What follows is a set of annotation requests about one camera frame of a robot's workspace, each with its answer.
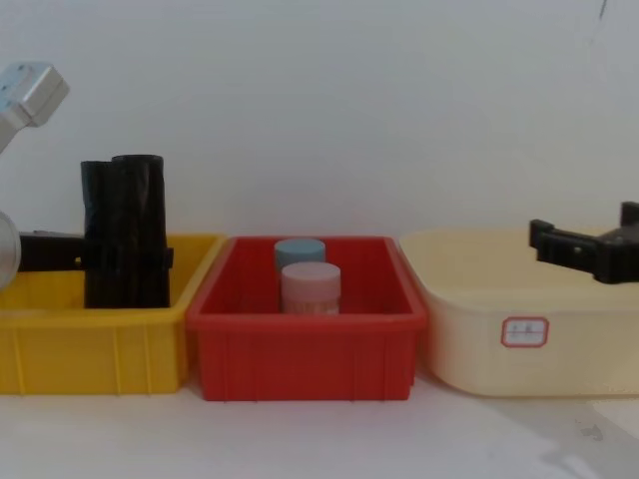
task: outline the white wall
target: white wall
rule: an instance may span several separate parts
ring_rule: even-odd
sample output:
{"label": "white wall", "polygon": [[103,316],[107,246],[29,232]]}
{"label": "white wall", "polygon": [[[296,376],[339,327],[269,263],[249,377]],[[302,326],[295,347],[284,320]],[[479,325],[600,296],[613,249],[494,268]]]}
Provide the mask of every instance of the white wall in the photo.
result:
{"label": "white wall", "polygon": [[71,85],[0,158],[0,210],[80,231],[80,162],[156,153],[172,231],[613,224],[639,2],[601,1],[0,0],[0,67]]}

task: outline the cream plastic tub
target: cream plastic tub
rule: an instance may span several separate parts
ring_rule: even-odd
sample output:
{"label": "cream plastic tub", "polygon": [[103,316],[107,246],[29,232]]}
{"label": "cream plastic tub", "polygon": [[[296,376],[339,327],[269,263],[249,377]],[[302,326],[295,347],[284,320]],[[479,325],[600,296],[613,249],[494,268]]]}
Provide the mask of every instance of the cream plastic tub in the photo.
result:
{"label": "cream plastic tub", "polygon": [[490,396],[639,394],[639,283],[537,262],[527,231],[431,231],[401,248],[431,313],[429,369]]}

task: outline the white table surface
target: white table surface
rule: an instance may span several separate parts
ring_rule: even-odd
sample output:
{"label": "white table surface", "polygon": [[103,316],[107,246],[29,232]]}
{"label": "white table surface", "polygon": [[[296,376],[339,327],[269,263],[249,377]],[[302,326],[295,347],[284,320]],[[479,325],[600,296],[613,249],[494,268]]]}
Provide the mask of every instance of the white table surface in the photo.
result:
{"label": "white table surface", "polygon": [[84,477],[637,479],[639,401],[0,397],[1,479]]}

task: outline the red plastic bin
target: red plastic bin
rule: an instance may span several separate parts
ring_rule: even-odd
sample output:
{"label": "red plastic bin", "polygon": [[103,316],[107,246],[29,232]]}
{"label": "red plastic bin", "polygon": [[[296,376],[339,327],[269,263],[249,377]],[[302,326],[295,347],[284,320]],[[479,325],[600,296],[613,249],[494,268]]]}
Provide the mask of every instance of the red plastic bin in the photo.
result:
{"label": "red plastic bin", "polygon": [[426,311],[392,239],[319,238],[340,314],[279,312],[274,247],[231,239],[187,314],[210,401],[406,399]]}

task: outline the pink jar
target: pink jar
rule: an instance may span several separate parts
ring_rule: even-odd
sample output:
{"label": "pink jar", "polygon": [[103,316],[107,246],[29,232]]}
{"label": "pink jar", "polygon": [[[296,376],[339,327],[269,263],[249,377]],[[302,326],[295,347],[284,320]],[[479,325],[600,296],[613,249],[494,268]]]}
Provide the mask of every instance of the pink jar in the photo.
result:
{"label": "pink jar", "polygon": [[282,269],[282,311],[338,314],[341,271],[328,262],[296,262]]}

